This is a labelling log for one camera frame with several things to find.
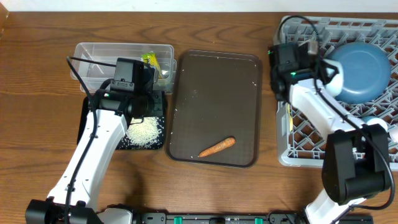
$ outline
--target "yellow object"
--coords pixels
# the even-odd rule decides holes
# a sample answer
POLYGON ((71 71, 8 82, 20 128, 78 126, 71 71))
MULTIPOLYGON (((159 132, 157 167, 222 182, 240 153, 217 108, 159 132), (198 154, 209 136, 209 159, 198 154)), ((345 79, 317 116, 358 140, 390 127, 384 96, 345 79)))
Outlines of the yellow object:
POLYGON ((156 59, 155 53, 149 52, 149 53, 143 54, 141 56, 145 63, 148 63, 148 64, 154 66, 159 71, 159 78, 164 78, 163 74, 162 74, 162 70, 160 69, 159 62, 156 59))
POLYGON ((292 113, 290 112, 290 105, 287 105, 287 114, 289 115, 289 130, 293 131, 293 118, 292 113))

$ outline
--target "dark brown tray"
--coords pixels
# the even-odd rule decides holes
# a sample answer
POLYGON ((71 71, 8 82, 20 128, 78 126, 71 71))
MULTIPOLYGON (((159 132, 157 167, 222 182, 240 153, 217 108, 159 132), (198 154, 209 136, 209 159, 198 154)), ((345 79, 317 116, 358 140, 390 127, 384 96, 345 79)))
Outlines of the dark brown tray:
POLYGON ((258 158, 261 61, 253 55, 187 51, 174 85, 166 153, 177 161, 234 167, 258 158), (234 137, 236 144, 199 158, 200 152, 234 137))

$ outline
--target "plastic container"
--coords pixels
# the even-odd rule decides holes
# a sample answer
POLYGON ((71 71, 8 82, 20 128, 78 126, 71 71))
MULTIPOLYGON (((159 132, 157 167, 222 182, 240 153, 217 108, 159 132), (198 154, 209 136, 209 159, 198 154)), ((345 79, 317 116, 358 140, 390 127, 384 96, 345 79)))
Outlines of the plastic container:
MULTIPOLYGON (((177 62, 174 48, 167 44, 124 44, 124 43, 80 43, 76 46, 74 57, 97 62, 116 64, 119 57, 142 60, 141 55, 154 52, 164 79, 158 79, 154 90, 172 93, 177 62)), ((114 77, 115 68, 92 63, 73 61, 73 66, 91 92, 95 92, 108 78, 114 77)))
MULTIPOLYGON (((351 42, 373 44, 387 55, 391 64, 391 78, 382 95, 363 104, 350 105, 343 102, 341 104, 357 117, 376 116, 383 119, 388 125, 388 132, 393 132, 398 123, 398 21, 332 17, 308 18, 316 23, 322 39, 320 52, 325 58, 335 48, 351 42)), ((310 24, 295 18, 284 24, 280 37, 283 42, 301 44, 308 40, 315 40, 316 35, 310 24)), ((276 36, 274 40, 274 44, 278 44, 276 36)), ((290 131, 288 111, 286 105, 278 104, 276 123, 279 162, 285 166, 321 168, 326 141, 320 137, 319 132, 301 111, 295 108, 290 110, 294 123, 293 130, 290 131)), ((364 154, 355 152, 354 156, 363 158, 364 154)), ((398 142, 391 139, 389 139, 389 159, 391 169, 398 170, 398 142)))

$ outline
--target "dish rack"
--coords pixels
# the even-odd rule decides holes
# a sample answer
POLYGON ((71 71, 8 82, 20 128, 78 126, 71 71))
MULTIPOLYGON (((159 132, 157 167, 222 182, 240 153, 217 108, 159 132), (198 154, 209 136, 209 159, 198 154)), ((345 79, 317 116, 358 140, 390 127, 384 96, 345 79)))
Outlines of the dish rack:
MULTIPOLYGON (((391 63, 391 80, 383 94, 364 104, 349 105, 340 102, 357 117, 377 116, 388 124, 388 131, 398 125, 398 21, 385 19, 350 19, 335 17, 308 17, 317 27, 322 42, 320 53, 327 57, 337 47, 350 42, 365 42, 382 49, 391 63)), ((281 29, 282 42, 301 44, 316 40, 310 24, 299 18, 286 21, 281 29)), ((278 103, 277 152, 282 165, 322 167, 326 141, 298 109, 292 108, 293 131, 289 130, 287 105, 278 103)), ((355 152, 356 158, 364 154, 355 152)), ((398 170, 398 143, 389 139, 389 160, 392 170, 398 170)))

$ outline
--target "wooden table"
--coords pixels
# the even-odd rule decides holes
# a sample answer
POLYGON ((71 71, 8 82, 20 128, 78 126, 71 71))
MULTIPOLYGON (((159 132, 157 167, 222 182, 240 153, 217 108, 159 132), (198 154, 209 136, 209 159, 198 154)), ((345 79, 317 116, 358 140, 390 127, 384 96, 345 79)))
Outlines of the wooden table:
MULTIPOLYGON (((0 222, 24 223, 31 199, 44 200, 75 148, 85 95, 65 61, 80 42, 171 44, 257 55, 263 62, 260 155, 249 169, 189 164, 164 150, 116 151, 99 209, 125 203, 142 212, 268 213, 299 210, 322 189, 320 169, 284 167, 276 152, 276 102, 267 46, 286 13, 12 12, 0 41, 0 222)), ((397 14, 308 14, 397 19, 397 14)), ((368 200, 380 205, 388 192, 368 200)), ((395 202, 371 212, 396 222, 395 202)))

